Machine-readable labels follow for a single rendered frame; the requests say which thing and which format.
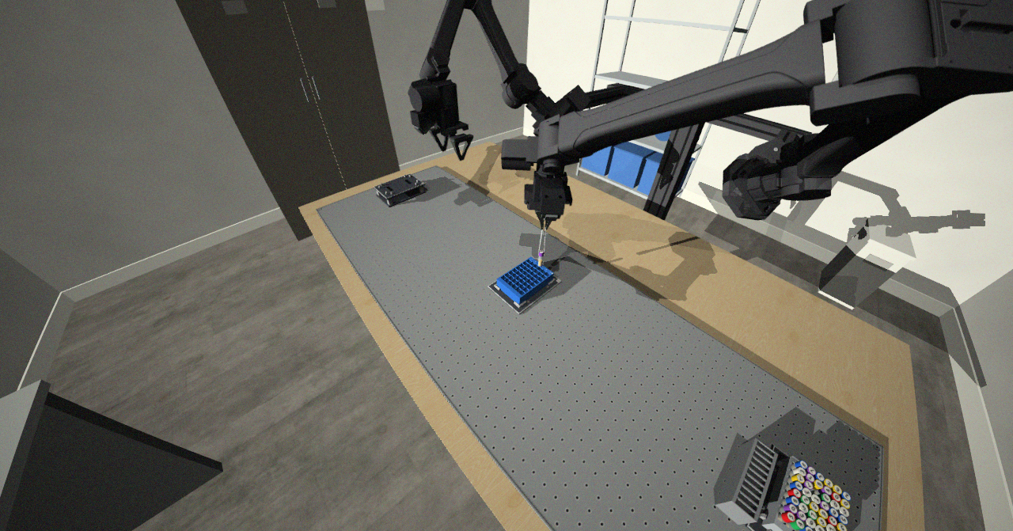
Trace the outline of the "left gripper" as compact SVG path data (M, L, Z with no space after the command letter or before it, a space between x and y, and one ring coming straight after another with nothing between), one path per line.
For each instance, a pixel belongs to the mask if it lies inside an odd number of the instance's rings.
M538 172L538 171L536 171L536 172L540 176L547 177L547 178L552 178L552 177L548 177L548 175L543 174L541 172ZM558 176L554 176L553 178L561 177L563 175L563 172L560 175L558 175ZM527 204L527 209L528 210L535 210L537 218L539 218L539 221L541 223L541 230L543 230L544 219L541 218L541 202L534 202L534 200L533 200L533 186L534 186L534 184L525 184L525 189L524 189L524 193L525 193L525 195L524 195L524 204ZM567 202L565 202L565 204L569 204L569 206L571 206L572 200L573 199L572 199L572 195L571 195L571 186L567 186ZM550 223L552 223L552 221L546 221L546 230L548 230L548 226L550 225Z

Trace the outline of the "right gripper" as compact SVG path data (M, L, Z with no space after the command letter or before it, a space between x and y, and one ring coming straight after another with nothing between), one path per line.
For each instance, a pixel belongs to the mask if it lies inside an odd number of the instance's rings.
M448 144L448 138L451 138L451 144L453 145L453 151L456 152L459 161L462 161L462 160L465 159L465 154L467 152L467 149L469 148L469 145L471 144L471 141L473 139L473 135L471 135L471 134L469 134L469 135L466 135L466 134L456 135L457 130L459 130L459 128L463 128L463 131L469 130L469 124L463 123L463 121L459 121L458 104L451 105L451 107L453 107L453 115L455 116L455 126L444 128L444 127L440 127L440 126L435 126L434 125L434 128L430 128L428 133L431 133L431 135L433 135L433 138L435 139L435 142L438 144L438 146L440 146L441 151L446 151L446 144ZM440 139L438 139L438 137L437 137L437 134L440 134L440 131L441 131L441 135L444 135L444 145L442 145L440 143ZM463 141L462 141L462 139L463 139ZM462 154L460 153L459 146L458 146L460 144L460 142L465 142L465 146L464 146Z

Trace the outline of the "blue tube carrier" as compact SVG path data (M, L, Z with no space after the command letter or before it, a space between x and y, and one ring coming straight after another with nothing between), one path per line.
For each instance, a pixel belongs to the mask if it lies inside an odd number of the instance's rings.
M527 301L533 294L545 288L553 279L553 272L546 267L538 267L537 261L530 257L506 274L497 278L497 286L519 305Z

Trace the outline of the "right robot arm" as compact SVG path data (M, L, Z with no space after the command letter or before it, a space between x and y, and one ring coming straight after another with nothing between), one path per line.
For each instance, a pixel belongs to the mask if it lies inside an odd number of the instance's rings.
M495 56L497 66L502 73L504 103L514 109L529 103L526 107L536 120L532 126L534 128L539 127L541 121L551 119L565 101L561 98L557 102L552 102L550 96L547 97L540 91L541 87L538 86L534 74L529 72L527 65L518 63L509 40L504 36L502 24L497 20L491 0L446 0L426 61L421 66L420 80L412 82L408 89L410 104L415 109L410 112L410 119L416 130L424 135L434 125L444 128L455 126L455 116L451 105L458 104L457 84L451 79L446 80L446 77L451 73L447 65L453 37L456 36L464 7L471 9L475 14ZM446 107L439 107L440 105Z

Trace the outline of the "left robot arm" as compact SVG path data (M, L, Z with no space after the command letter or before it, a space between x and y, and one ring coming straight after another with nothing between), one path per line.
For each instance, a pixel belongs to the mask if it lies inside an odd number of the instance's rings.
M1013 91L1013 0L811 0L803 21L748 54L585 112L556 113L541 121L539 137L503 139L502 169L537 163L552 177L534 171L533 200L541 218L556 221L568 178L553 177L607 146L737 113L810 106L813 126L826 126L821 133L781 146L775 164L756 155L732 174L757 216L766 216L781 199L829 198L843 167L953 101ZM834 32L838 81L825 83L824 42Z

